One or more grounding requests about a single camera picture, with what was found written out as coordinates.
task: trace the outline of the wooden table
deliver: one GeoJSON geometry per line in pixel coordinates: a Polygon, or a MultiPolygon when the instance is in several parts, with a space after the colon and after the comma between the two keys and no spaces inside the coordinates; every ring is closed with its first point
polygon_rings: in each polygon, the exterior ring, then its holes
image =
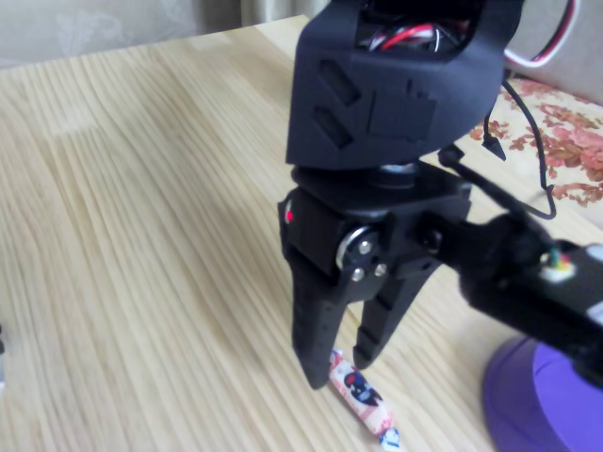
{"type": "MultiPolygon", "coordinates": [[[[331,390],[310,391],[290,346],[276,202],[293,186],[304,23],[0,73],[0,450],[378,450],[331,390]]],[[[474,201],[473,220],[498,212],[474,201]]],[[[603,240],[571,211],[549,227],[603,240]]],[[[360,309],[340,331],[347,352],[360,309]]],[[[491,449],[481,375],[512,334],[438,270],[367,370],[408,450],[491,449]]]]}

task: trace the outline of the robotic arm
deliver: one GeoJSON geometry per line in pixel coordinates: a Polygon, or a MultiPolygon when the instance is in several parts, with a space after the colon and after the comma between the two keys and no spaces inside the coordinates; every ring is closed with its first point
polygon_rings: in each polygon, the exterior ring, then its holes
{"type": "Polygon", "coordinates": [[[293,347],[313,388],[328,379],[349,303],[365,302],[354,347],[363,369],[441,264],[458,271],[471,306],[603,386],[602,248],[554,241],[450,144],[491,109],[522,6],[334,0],[302,32],[287,146],[298,187],[279,215],[293,347]],[[461,177],[418,161],[438,149],[461,177]],[[467,223],[471,184],[508,213],[467,223]]]}

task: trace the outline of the red wire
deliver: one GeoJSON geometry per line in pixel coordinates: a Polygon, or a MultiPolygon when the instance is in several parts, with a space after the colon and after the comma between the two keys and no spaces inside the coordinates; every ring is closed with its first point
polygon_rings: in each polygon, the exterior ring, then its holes
{"type": "Polygon", "coordinates": [[[413,26],[412,28],[404,30],[404,31],[398,33],[398,35],[387,40],[381,46],[381,50],[386,50],[386,49],[390,48],[392,45],[397,44],[398,42],[402,42],[403,40],[407,40],[408,38],[411,38],[412,36],[416,35],[417,33],[423,33],[424,31],[430,31],[430,30],[433,30],[433,26],[431,26],[431,25],[413,26]]]}
{"type": "Polygon", "coordinates": [[[570,2],[570,7],[567,10],[567,14],[565,14],[565,16],[562,19],[562,24],[560,26],[560,32],[557,36],[557,38],[551,42],[551,44],[544,50],[544,52],[541,53],[541,55],[539,55],[537,58],[533,59],[532,61],[540,61],[541,59],[544,59],[546,57],[548,57],[550,55],[550,53],[555,49],[555,47],[557,47],[559,45],[559,43],[561,42],[561,40],[563,39],[563,36],[565,36],[565,33],[567,33],[567,28],[569,27],[570,22],[572,22],[572,17],[574,16],[574,12],[576,10],[576,3],[574,2],[574,0],[568,0],[570,2]]]}

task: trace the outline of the wrapped candy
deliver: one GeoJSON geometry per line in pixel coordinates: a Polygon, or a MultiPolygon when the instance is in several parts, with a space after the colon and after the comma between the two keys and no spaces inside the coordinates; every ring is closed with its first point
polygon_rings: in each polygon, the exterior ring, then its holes
{"type": "Polygon", "coordinates": [[[377,391],[365,380],[339,350],[331,354],[331,382],[348,405],[365,423],[370,432],[379,437],[386,451],[400,451],[399,433],[394,428],[392,413],[377,391]]]}

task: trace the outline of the wall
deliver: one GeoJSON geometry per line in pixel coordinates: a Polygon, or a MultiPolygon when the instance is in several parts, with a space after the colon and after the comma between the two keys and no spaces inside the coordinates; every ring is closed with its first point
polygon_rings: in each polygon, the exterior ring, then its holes
{"type": "MultiPolygon", "coordinates": [[[[511,47],[537,54],[554,33],[566,0],[527,0],[511,47]]],[[[519,70],[537,80],[603,105],[603,1],[582,0],[577,28],[558,55],[540,70],[519,70]]]]}
{"type": "Polygon", "coordinates": [[[0,68],[237,26],[238,0],[5,0],[0,68]]]}

